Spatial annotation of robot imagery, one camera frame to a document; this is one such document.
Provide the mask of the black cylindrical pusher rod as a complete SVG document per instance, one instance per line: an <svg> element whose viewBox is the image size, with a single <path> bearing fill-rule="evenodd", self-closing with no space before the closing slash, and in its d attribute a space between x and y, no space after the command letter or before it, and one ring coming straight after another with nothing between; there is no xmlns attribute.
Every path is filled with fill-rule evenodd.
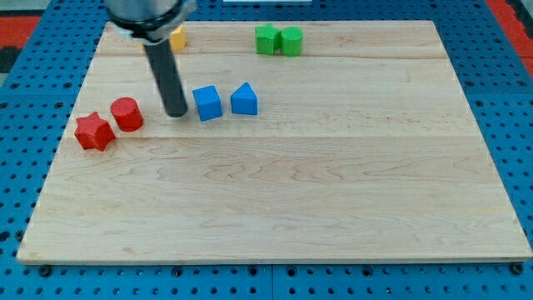
<svg viewBox="0 0 533 300"><path fill-rule="evenodd" d="M144 49L166 114L172 118L185 115L187 102L170 42L145 45Z"/></svg>

